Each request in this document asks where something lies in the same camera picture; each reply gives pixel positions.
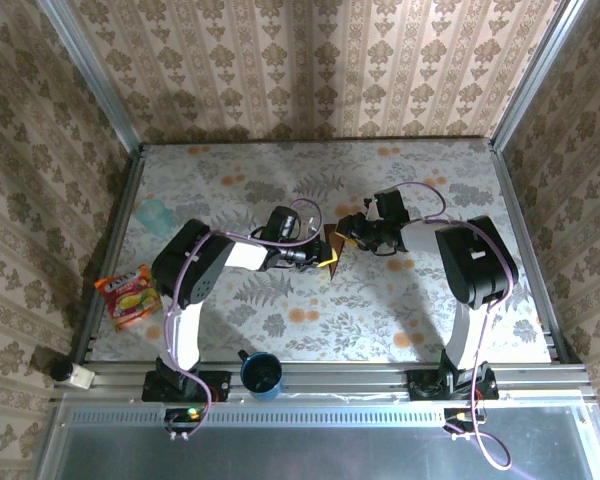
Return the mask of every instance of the aluminum frame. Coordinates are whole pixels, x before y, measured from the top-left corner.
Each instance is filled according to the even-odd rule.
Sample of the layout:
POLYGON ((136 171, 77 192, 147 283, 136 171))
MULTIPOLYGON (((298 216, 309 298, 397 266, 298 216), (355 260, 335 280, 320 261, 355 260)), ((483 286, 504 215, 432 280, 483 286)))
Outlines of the aluminum frame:
POLYGON ((515 132, 586 4, 586 0, 562 0, 558 5, 529 65, 516 86, 511 101, 493 131, 491 140, 497 151, 504 150, 515 132))
MULTIPOLYGON (((130 159, 131 167, 129 169, 129 176, 122 192, 122 198, 120 200, 118 212, 115 216, 107 250, 104 259, 102 260, 102 266, 98 272, 98 278, 110 277, 115 271, 116 263, 120 256, 120 250, 122 249, 122 242, 127 229, 127 223, 131 216, 131 210, 133 209, 136 193, 142 178, 142 171, 144 170, 145 159, 143 153, 144 152, 140 152, 130 159)), ((98 329, 100 328, 100 321, 102 320, 104 309, 104 298, 94 290, 87 309, 80 341, 71 353, 74 363, 82 364, 85 361, 93 335, 97 334, 98 329)))
POLYGON ((555 348, 558 361, 560 363, 567 363, 569 361, 567 346, 562 336, 560 324, 558 323, 558 319, 551 306, 549 292, 547 291, 544 279, 542 278, 540 264, 533 251, 531 237, 529 236, 527 225, 524 222, 524 216, 522 215, 520 203, 518 202, 518 197, 513 188, 509 170, 507 170, 501 151, 492 147, 491 153, 493 156, 493 166, 496 170, 498 182, 500 183, 504 203, 507 207, 507 212, 509 213, 511 225, 513 226, 513 234, 516 236, 516 241, 520 247, 522 265, 524 266, 527 278, 529 279, 529 288, 531 289, 533 300, 536 304, 538 316, 542 325, 549 328, 551 339, 553 341, 553 348, 555 348))
MULTIPOLYGON (((52 402, 107 405, 140 403, 144 376, 154 369, 153 362, 88 362, 85 366, 96 374, 91 389, 81 392, 70 387, 57 387, 52 402)), ((231 373, 228 404, 261 405, 242 385, 241 366, 240 362, 205 362, 200 364, 200 369, 231 373)), ((275 403, 405 403, 409 402, 405 372, 437 367, 437 364, 425 363, 282 362, 285 395, 278 397, 275 403)), ((493 364, 491 367, 503 400, 535 402, 538 398, 564 398, 565 392, 568 396, 577 392, 577 396, 586 403, 595 404, 595 393, 583 365, 493 364)), ((456 404, 466 405, 467 402, 457 401, 456 404)))
POLYGON ((127 115, 127 110, 120 101, 118 93, 109 83, 89 41, 80 29, 69 2, 66 0, 40 0, 39 3, 82 73, 102 111, 118 134, 120 142, 130 155, 137 155, 140 151, 140 138, 133 128, 133 123, 127 115))

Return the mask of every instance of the snack bag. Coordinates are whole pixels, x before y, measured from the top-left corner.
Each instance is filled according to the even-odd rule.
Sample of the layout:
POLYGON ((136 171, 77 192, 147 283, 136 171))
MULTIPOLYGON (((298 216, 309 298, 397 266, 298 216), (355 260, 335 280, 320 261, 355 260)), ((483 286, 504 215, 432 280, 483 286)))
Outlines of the snack bag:
POLYGON ((162 307, 146 265, 118 277, 102 278, 95 286, 107 303, 116 332, 162 307))

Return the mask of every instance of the yellow tape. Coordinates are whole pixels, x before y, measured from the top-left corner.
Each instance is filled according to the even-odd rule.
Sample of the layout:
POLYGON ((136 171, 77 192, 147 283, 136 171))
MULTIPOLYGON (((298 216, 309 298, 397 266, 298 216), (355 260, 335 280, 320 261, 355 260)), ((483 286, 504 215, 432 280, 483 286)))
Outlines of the yellow tape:
POLYGON ((344 235, 342 235, 341 233, 338 233, 338 232, 333 232, 333 233, 338 235, 340 238, 344 238, 344 241, 347 242, 348 244, 353 245, 354 247, 358 246, 358 244, 354 240, 350 239, 349 237, 345 237, 344 235))
POLYGON ((329 265, 330 263, 338 261, 338 254, 336 253, 336 249, 331 247, 331 258, 329 260, 325 260, 322 263, 318 264, 318 268, 329 265))

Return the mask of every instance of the clear plastic cup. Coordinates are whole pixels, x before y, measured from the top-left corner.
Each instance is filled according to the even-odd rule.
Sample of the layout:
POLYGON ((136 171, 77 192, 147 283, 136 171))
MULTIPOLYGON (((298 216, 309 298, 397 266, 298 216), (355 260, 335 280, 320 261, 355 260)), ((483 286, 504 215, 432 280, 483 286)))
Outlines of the clear plastic cup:
POLYGON ((157 198, 144 200, 136 208, 135 216, 151 233, 158 237, 166 237, 173 228, 171 213, 157 198))

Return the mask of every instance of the cable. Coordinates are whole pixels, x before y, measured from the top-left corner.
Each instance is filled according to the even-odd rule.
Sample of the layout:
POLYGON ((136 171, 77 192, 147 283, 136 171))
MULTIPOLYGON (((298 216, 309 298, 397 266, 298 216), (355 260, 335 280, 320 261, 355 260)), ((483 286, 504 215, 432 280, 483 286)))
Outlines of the cable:
POLYGON ((259 234, 262 230, 264 230, 264 227, 258 227, 256 228, 253 232, 251 232, 249 234, 250 237, 255 237, 257 234, 259 234))
MULTIPOLYGON (((445 418, 445 420, 452 420, 452 419, 454 419, 454 418, 455 418, 455 416, 453 416, 453 417, 449 417, 449 418, 445 418)), ((457 426, 455 426, 453 423, 446 422, 446 423, 444 424, 444 426, 445 426, 446 428, 449 428, 449 429, 453 430, 453 431, 454 431, 454 432, 456 432, 456 433, 459 433, 460 435, 467 435, 467 434, 470 434, 469 432, 465 432, 464 430, 462 430, 460 427, 457 427, 457 426)))
POLYGON ((476 441, 478 442, 478 445, 480 447, 480 450, 482 451, 482 454, 484 455, 484 458, 487 460, 487 462, 489 462, 489 464, 493 468, 495 468, 497 470, 500 470, 500 471, 509 470, 511 468, 511 465, 513 464, 513 462, 511 459, 511 453, 509 452, 509 449, 506 447, 504 442, 502 442, 496 436, 494 436, 490 433, 480 432, 480 430, 478 429, 478 420, 476 417, 476 408, 477 408, 476 384, 477 384, 477 380, 478 380, 478 365, 480 364, 480 350, 482 349, 482 342, 484 340, 485 332, 487 331, 487 325, 489 324, 489 313, 495 312, 498 308, 500 308, 500 305, 502 305, 504 302, 506 302, 508 300, 508 298, 511 296, 511 293, 513 292, 513 272, 511 271, 511 268, 507 264, 507 261, 505 260, 503 253, 500 251, 500 249, 495 244, 495 242, 493 240, 491 240, 491 238, 482 229, 476 227, 475 225, 468 223, 468 222, 463 222, 460 220, 442 220, 442 219, 436 220, 436 219, 431 219, 430 217, 427 217, 424 220, 424 223, 439 223, 439 224, 448 224, 448 225, 458 225, 461 227, 468 228, 473 233, 478 235, 489 246, 489 248, 491 248, 493 253, 498 258, 498 261, 502 265, 502 268, 504 269, 504 273, 507 277, 507 291, 502 296, 502 298, 500 298, 500 300, 497 300, 497 301, 489 304, 489 306, 487 306, 487 312, 484 316, 484 322, 482 323, 482 330, 480 331, 480 338, 478 340, 478 346, 476 348, 476 358, 475 358, 475 362, 473 365, 473 373, 471 375, 471 405, 470 406, 471 406, 471 423, 473 424, 473 430, 474 430, 474 434, 476 436, 476 441), (502 447, 502 449, 504 450, 504 452, 507 456, 507 462, 505 464, 500 464, 493 459, 491 454, 487 451, 486 447, 484 446, 484 442, 482 441, 483 436, 487 437, 487 438, 491 438, 492 440, 495 440, 502 447))
POLYGON ((431 185, 426 184, 424 182, 402 182, 397 185, 394 185, 391 188, 398 188, 398 187, 402 187, 404 185, 417 185, 419 187, 425 187, 425 188, 431 190, 433 193, 435 193, 438 196, 438 198, 440 199, 440 202, 442 202, 442 210, 440 210, 438 213, 434 213, 433 215, 427 215, 426 217, 424 217, 425 220, 428 220, 433 217, 439 217, 447 210, 447 201, 444 199, 444 197, 442 196, 442 194, 440 193, 440 191, 437 188, 432 187, 431 185))
POLYGON ((164 334, 165 334, 164 338, 165 338, 165 344, 167 346, 167 353, 169 354, 171 363, 175 367, 176 371, 181 373, 185 377, 190 378, 191 380, 196 382, 198 385, 200 385, 200 387, 202 387, 202 389, 204 390, 204 393, 207 397, 204 415, 202 416, 202 418, 200 419, 200 422, 193 429, 193 431, 190 433, 189 436, 193 435, 202 426, 202 424, 204 423, 204 421, 207 418, 209 410, 211 410, 211 405, 213 402, 212 402, 211 392, 209 390, 209 387, 204 382, 204 380, 202 380, 198 376, 194 375, 193 373, 191 373, 187 370, 184 370, 183 368, 180 368, 180 366, 178 365, 178 362, 176 362, 176 359, 173 355, 173 348, 172 348, 173 346, 171 345, 171 331, 172 331, 171 326, 174 321, 176 306, 178 305, 178 298, 180 296, 180 287, 182 286, 182 281, 184 279, 185 273, 191 266, 193 259, 196 258, 197 254, 200 251, 200 249, 202 248, 202 246, 213 235, 224 235, 224 236, 227 236, 230 238, 235 238, 235 239, 242 240, 245 242, 256 243, 259 245, 268 245, 268 246, 272 246, 272 247, 298 247, 300 245, 304 245, 305 243, 309 243, 309 242, 313 241, 316 237, 318 237, 318 235, 320 235, 320 231, 322 230, 322 211, 320 210, 320 207, 318 206, 318 204, 316 202, 314 202, 313 200, 309 200, 308 198, 298 198, 297 200, 294 200, 291 203, 291 208, 293 208, 294 206, 296 206, 298 203, 301 203, 301 202, 312 205, 317 210, 318 218, 319 218, 318 228, 316 229, 315 233, 313 235, 310 235, 307 239, 301 240, 298 242, 279 243, 279 242, 269 242, 269 241, 265 241, 265 240, 260 240, 257 238, 253 238, 251 236, 241 235, 239 233, 222 232, 219 230, 212 230, 212 231, 207 232, 205 235, 203 235, 202 238, 200 238, 200 240, 198 241, 198 243, 196 243, 196 245, 193 247, 193 249, 189 253, 189 257, 182 265, 182 268, 180 269, 180 273, 178 273, 178 278, 176 279, 176 283, 175 283, 175 286, 173 289, 173 298, 172 298, 171 306, 169 307, 169 310, 167 310, 167 314, 164 317, 164 334))
POLYGON ((216 400, 215 400, 215 402, 213 402, 213 405, 215 405, 216 403, 218 403, 220 401, 220 395, 218 395, 218 391, 215 389, 214 386, 212 386, 212 385, 207 385, 207 386, 216 395, 216 400))
POLYGON ((373 253, 376 257, 393 257, 395 254, 398 253, 398 251, 396 249, 393 250, 393 252, 387 252, 387 253, 377 253, 374 252, 373 250, 369 250, 371 253, 373 253))

